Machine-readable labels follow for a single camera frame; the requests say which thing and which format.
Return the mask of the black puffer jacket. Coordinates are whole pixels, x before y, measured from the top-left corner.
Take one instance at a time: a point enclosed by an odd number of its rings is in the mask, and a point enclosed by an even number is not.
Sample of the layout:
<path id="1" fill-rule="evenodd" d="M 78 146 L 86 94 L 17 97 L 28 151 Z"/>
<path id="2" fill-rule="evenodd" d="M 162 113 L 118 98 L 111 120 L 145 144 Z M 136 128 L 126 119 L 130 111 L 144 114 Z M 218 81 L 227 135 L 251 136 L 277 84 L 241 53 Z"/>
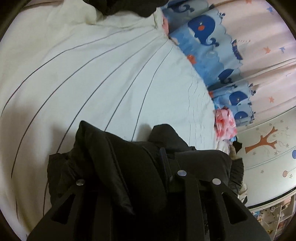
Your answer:
<path id="1" fill-rule="evenodd" d="M 52 206 L 74 184 L 87 183 L 110 206 L 110 240 L 167 240 L 170 208 L 161 148 L 169 159 L 197 151 L 167 124 L 154 126 L 147 141 L 129 142 L 81 121 L 73 149 L 49 157 Z M 242 159 L 232 161 L 228 187 L 235 194 L 243 176 Z"/>

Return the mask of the olive brown garment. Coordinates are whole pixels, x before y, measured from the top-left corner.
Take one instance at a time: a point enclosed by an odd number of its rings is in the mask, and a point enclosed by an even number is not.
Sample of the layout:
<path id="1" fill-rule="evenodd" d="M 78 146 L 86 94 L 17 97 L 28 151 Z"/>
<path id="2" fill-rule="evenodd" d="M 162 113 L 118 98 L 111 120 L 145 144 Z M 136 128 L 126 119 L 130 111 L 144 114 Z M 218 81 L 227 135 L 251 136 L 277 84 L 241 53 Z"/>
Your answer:
<path id="1" fill-rule="evenodd" d="M 231 158 L 232 161 L 241 160 L 241 157 L 237 155 L 237 152 L 239 152 L 241 149 L 242 149 L 242 143 L 238 141 L 234 141 L 229 146 L 229 157 Z"/>

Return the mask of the white shelf with items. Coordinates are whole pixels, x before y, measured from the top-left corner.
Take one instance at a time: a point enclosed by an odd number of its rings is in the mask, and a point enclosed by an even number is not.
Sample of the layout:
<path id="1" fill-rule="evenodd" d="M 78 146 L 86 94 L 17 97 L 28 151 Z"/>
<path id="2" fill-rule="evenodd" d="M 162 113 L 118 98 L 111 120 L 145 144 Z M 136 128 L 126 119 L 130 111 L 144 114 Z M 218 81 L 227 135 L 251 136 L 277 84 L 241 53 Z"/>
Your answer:
<path id="1" fill-rule="evenodd" d="M 277 240 L 295 214 L 295 194 L 251 211 L 270 237 Z"/>

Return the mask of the wardrobe with tree decal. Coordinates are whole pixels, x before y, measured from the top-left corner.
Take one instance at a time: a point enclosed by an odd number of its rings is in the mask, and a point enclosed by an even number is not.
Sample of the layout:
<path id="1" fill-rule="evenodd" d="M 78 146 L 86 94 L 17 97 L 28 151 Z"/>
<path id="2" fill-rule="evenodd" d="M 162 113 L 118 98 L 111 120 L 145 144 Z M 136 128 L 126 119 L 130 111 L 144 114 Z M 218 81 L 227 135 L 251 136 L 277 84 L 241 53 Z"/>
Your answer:
<path id="1" fill-rule="evenodd" d="M 295 109 L 238 134 L 247 207 L 256 208 L 295 189 Z"/>

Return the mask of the pink checked cloth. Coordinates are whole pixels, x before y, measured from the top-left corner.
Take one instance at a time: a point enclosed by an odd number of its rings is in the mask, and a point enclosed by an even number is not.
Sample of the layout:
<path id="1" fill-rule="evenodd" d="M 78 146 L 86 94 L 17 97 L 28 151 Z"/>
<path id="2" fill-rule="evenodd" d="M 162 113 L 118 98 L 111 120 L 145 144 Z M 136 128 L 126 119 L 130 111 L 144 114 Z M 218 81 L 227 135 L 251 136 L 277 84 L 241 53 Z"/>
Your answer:
<path id="1" fill-rule="evenodd" d="M 215 110 L 216 140 L 230 140 L 237 135 L 234 115 L 229 108 Z"/>

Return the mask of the white striped bed sheet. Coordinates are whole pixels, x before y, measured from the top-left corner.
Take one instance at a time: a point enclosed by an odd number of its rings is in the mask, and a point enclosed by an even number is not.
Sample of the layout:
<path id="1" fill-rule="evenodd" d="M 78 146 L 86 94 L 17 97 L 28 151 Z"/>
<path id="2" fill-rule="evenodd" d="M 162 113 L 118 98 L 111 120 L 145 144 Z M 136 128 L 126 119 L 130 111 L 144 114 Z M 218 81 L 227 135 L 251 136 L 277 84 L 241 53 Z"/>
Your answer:
<path id="1" fill-rule="evenodd" d="M 1 1 L 1 211 L 26 240 L 50 209 L 48 157 L 81 121 L 127 141 L 163 123 L 217 147 L 214 106 L 157 9 L 103 16 L 84 1 Z"/>

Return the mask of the whale pattern curtain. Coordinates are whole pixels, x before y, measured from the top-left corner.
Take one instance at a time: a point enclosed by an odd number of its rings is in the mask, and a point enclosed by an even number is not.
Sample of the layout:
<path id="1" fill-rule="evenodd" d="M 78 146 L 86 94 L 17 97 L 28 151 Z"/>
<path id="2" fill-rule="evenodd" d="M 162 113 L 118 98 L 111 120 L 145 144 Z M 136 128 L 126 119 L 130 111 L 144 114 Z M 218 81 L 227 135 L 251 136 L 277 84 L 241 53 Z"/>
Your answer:
<path id="1" fill-rule="evenodd" d="M 170 38 L 238 126 L 295 106 L 295 38 L 267 1 L 169 1 Z"/>

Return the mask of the pink pillow at headboard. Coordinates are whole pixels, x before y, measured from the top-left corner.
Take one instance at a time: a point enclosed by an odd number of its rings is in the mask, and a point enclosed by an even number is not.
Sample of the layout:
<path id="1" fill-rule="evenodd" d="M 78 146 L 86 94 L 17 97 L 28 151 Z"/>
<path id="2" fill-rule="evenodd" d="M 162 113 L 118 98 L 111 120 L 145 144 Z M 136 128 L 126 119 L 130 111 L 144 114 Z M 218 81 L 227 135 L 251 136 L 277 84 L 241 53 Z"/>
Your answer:
<path id="1" fill-rule="evenodd" d="M 162 28 L 163 28 L 165 34 L 168 36 L 169 35 L 169 24 L 168 24 L 167 18 L 165 18 L 165 17 L 163 17 Z"/>

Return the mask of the black garment near headboard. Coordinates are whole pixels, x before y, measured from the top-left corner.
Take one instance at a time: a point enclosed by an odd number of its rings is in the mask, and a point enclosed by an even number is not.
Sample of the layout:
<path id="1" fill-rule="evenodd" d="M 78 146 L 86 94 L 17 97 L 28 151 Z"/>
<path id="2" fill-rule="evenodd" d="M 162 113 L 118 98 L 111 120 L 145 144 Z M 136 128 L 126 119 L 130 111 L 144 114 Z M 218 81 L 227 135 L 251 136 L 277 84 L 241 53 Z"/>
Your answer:
<path id="1" fill-rule="evenodd" d="M 95 7 L 104 16 L 114 15 L 119 11 L 131 11 L 147 18 L 168 0 L 87 0 L 85 3 Z"/>

